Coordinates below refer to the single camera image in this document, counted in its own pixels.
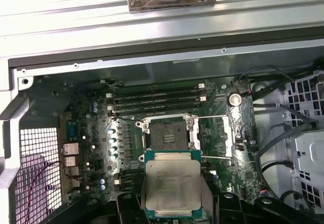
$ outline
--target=ventilation holes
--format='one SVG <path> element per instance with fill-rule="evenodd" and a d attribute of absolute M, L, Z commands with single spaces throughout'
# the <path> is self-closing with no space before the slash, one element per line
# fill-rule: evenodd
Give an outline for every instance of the ventilation holes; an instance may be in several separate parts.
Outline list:
<path fill-rule="evenodd" d="M 319 190 L 304 182 L 301 182 L 301 186 L 302 186 L 303 196 L 305 196 L 312 204 L 321 207 Z"/>
<path fill-rule="evenodd" d="M 15 188 L 16 221 L 26 222 L 28 191 L 32 180 L 40 174 L 32 189 L 29 223 L 40 223 L 62 204 L 60 167 L 53 165 L 43 173 L 41 170 L 59 160 L 56 128 L 20 130 L 21 169 L 17 174 Z"/>
<path fill-rule="evenodd" d="M 299 171 L 299 176 L 303 179 L 310 181 L 310 174 L 308 172 Z"/>
<path fill-rule="evenodd" d="M 312 116 L 324 116 L 324 85 L 317 84 L 316 78 L 290 83 L 288 101 L 291 109 Z M 302 124 L 300 119 L 292 115 L 292 126 Z"/>

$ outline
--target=motherboard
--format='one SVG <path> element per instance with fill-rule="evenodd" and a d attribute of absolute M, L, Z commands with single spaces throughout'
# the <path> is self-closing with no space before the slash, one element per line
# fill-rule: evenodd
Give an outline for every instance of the motherboard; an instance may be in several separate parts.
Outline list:
<path fill-rule="evenodd" d="M 64 121 L 68 201 L 130 191 L 146 151 L 201 151 L 201 171 L 224 192 L 258 197 L 258 151 L 247 78 L 211 78 L 75 92 Z"/>

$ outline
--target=green circuit board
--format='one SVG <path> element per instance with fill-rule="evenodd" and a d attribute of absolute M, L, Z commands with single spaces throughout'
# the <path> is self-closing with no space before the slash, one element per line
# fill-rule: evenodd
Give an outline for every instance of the green circuit board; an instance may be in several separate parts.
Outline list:
<path fill-rule="evenodd" d="M 148 141 L 151 140 L 154 147 L 168 145 L 156 143 L 152 135 L 145 134 L 143 128 L 136 125 L 137 122 L 153 117 L 150 129 L 159 134 L 166 124 L 182 127 L 181 117 L 168 116 L 188 114 L 199 117 L 197 139 L 204 155 L 226 156 L 226 142 L 232 137 L 231 160 L 204 159 L 203 170 L 214 174 L 215 183 L 222 191 L 237 193 L 252 203 L 259 194 L 260 182 L 254 168 L 258 144 L 249 92 L 248 79 L 238 81 L 228 77 L 75 93 L 69 107 L 72 119 L 68 125 L 73 125 L 74 134 L 68 138 L 79 142 L 81 194 L 109 200 L 114 192 L 130 190 L 131 181 L 129 185 L 127 181 L 118 185 L 117 175 L 122 171 L 131 177 L 142 171 L 143 163 L 139 159 Z M 232 94 L 241 95 L 239 106 L 229 105 L 228 97 Z M 231 135 L 221 116 L 229 120 Z M 174 133 L 172 127 L 163 135 L 174 150 L 181 135 Z"/>

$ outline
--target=red wire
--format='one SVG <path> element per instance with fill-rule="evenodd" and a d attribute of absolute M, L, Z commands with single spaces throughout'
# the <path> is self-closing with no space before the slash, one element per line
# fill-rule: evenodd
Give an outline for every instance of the red wire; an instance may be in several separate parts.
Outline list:
<path fill-rule="evenodd" d="M 34 179 L 32 180 L 31 184 L 30 184 L 30 188 L 28 190 L 28 203 L 27 203 L 27 213 L 26 213 L 26 218 L 25 218 L 25 224 L 28 224 L 29 223 L 29 209 L 30 209 L 30 202 L 31 202 L 31 191 L 32 191 L 32 188 L 34 187 L 34 183 L 36 181 L 36 179 L 50 166 L 53 166 L 54 164 L 56 163 L 61 163 L 63 165 L 63 168 L 64 168 L 64 172 L 65 172 L 65 165 L 63 162 L 61 161 L 55 161 L 55 162 L 52 162 L 50 163 L 49 165 L 46 165 L 44 168 L 42 168 L 42 170 L 34 177 Z"/>

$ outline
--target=cpu socket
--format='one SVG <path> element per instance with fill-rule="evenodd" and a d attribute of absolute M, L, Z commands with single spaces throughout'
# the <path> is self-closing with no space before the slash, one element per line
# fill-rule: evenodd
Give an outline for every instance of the cpu socket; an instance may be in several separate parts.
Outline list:
<path fill-rule="evenodd" d="M 142 129 L 143 146 L 154 151 L 200 149 L 199 119 L 190 114 L 173 114 L 143 118 L 136 122 Z"/>

